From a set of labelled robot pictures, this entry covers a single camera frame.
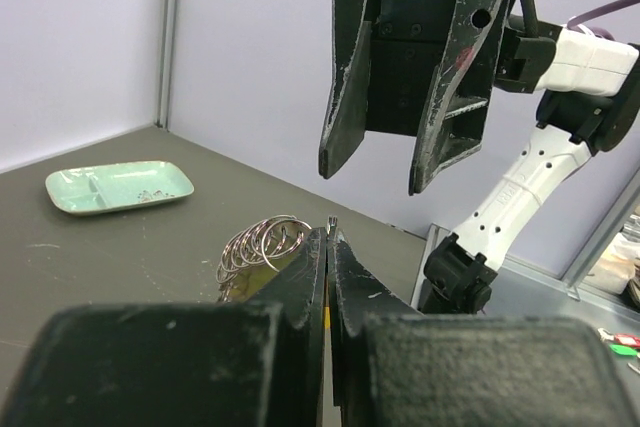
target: screw hole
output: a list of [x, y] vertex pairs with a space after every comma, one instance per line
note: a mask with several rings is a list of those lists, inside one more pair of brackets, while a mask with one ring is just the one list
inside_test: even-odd
[[471, 23], [477, 29], [484, 29], [491, 23], [491, 14], [484, 9], [476, 10], [471, 16]]

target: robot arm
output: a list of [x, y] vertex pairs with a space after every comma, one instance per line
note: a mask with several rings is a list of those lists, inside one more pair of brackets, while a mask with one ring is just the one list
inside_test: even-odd
[[334, 0], [334, 76], [319, 151], [329, 178], [366, 131], [416, 138], [409, 193], [480, 149], [493, 87], [546, 90], [511, 169], [428, 258], [419, 307], [475, 313], [505, 255], [570, 175], [626, 135], [638, 47], [537, 19], [534, 0]]
[[522, 228], [551, 193], [599, 151], [613, 149], [640, 108], [637, 46], [569, 32], [535, 83], [550, 85], [538, 125], [518, 159], [478, 209], [433, 251], [424, 267], [424, 313], [476, 313]]

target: white wall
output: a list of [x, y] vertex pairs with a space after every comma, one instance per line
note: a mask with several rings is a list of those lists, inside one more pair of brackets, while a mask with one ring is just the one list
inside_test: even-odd
[[0, 0], [0, 171], [150, 124], [162, 0]]
[[[562, 23], [611, 0], [538, 0]], [[355, 210], [426, 233], [454, 227], [491, 190], [534, 126], [538, 97], [497, 92], [483, 150], [407, 196], [414, 139], [367, 134], [334, 178], [317, 174], [331, 77], [331, 0], [180, 0], [171, 130]], [[640, 42], [640, 9], [603, 19]], [[640, 122], [556, 192], [512, 254], [562, 272], [640, 164]]]

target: red mark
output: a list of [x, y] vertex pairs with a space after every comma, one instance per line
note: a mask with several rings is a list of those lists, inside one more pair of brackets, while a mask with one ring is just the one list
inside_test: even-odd
[[456, 68], [458, 70], [466, 69], [473, 60], [473, 47], [467, 47], [456, 57]]

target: metal frame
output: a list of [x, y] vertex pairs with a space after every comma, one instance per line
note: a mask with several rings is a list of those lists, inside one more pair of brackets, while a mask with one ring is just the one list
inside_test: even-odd
[[580, 250], [560, 280], [577, 295], [576, 288], [589, 273], [615, 235], [620, 232], [636, 205], [640, 202], [640, 165], [627, 186], [620, 193], [600, 225]]
[[169, 129], [169, 110], [171, 103], [171, 77], [173, 69], [174, 41], [176, 33], [178, 0], [163, 1], [162, 45], [159, 62], [159, 91], [155, 125]]

